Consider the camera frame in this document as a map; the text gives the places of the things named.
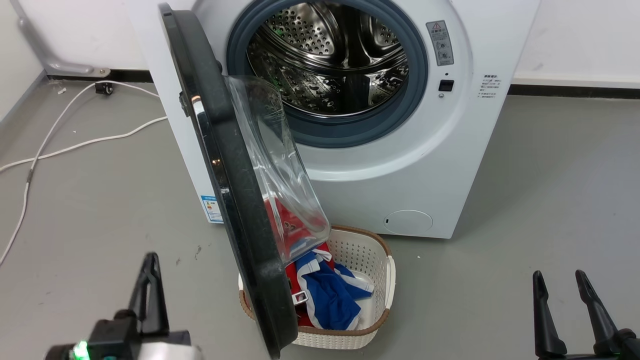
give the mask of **white stripe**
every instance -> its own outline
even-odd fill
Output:
[[[315,327],[317,327],[318,329],[322,329],[323,327],[320,325],[320,323],[318,322],[318,319],[316,318],[316,304],[314,303],[314,298],[311,295],[311,292],[309,291],[309,289],[307,288],[307,281],[305,280],[305,278],[302,277],[302,275],[307,275],[316,271],[320,271],[320,265],[314,259],[306,263],[305,266],[302,266],[298,270],[297,276],[298,276],[298,285],[300,285],[300,290],[307,293],[307,302],[305,303],[305,305],[307,306],[307,314],[309,315],[309,320],[311,320],[311,323]]]
[[[320,255],[322,260],[325,260],[326,262],[331,261],[332,255],[330,252],[318,249],[313,249],[311,251],[316,253],[316,258],[318,255]]]
[[[333,269],[333,271],[335,271],[335,273],[338,274],[342,278],[342,280],[344,280],[344,282],[346,282],[347,284],[349,284],[351,286],[354,286],[354,287],[356,287],[358,289],[362,289],[362,290],[364,290],[364,291],[366,291],[368,293],[372,293],[373,292],[373,289],[374,289],[373,282],[368,282],[368,281],[365,281],[365,280],[357,279],[355,277],[342,275],[340,273],[340,270],[338,270],[338,269]]]
[[[362,308],[360,308],[360,311],[358,311],[358,314],[356,316],[354,316],[353,320],[351,321],[351,323],[349,324],[349,326],[347,327],[346,330],[355,330],[356,327],[358,326],[358,322],[360,322],[360,313],[362,312]]]

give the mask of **white wall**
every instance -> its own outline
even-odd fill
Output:
[[[640,88],[640,1],[542,0],[514,82]]]
[[[21,3],[63,59],[147,68],[122,0]],[[638,0],[542,0],[515,83],[640,88],[639,16]]]
[[[0,1],[0,122],[42,73],[17,21],[9,0]]]

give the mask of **sticker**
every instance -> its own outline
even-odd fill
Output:
[[[438,66],[453,65],[453,50],[447,24],[444,20],[427,22],[427,30],[429,30]]]
[[[222,214],[220,213],[220,208],[218,207],[218,201],[216,201],[216,197],[201,195],[200,198],[202,199],[204,211],[207,213],[209,222],[222,224]]]
[[[501,85],[502,80],[498,75],[485,74],[477,96],[483,99],[495,99]]]

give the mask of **stainless steel drum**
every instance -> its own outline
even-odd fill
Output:
[[[317,117],[347,117],[390,99],[409,68],[396,36],[360,10],[301,3],[273,14],[247,48],[254,73],[284,103]]]

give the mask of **gray floor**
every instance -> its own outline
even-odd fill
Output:
[[[33,156],[83,86],[44,85],[0,124],[0,165]],[[45,152],[162,114],[157,99],[134,90],[88,94]],[[618,327],[640,331],[639,139],[639,101],[509,97],[454,239],[388,238],[396,297],[374,341],[354,352],[292,345],[282,358],[533,359],[535,269],[571,352],[593,343],[576,268]],[[27,169],[0,174],[2,248]],[[37,359],[49,345],[86,337],[98,318],[126,306],[150,250],[161,258],[174,329],[189,329],[208,359],[266,358],[237,301],[224,229],[204,220],[166,122],[39,164],[23,228],[0,268],[3,358]]]

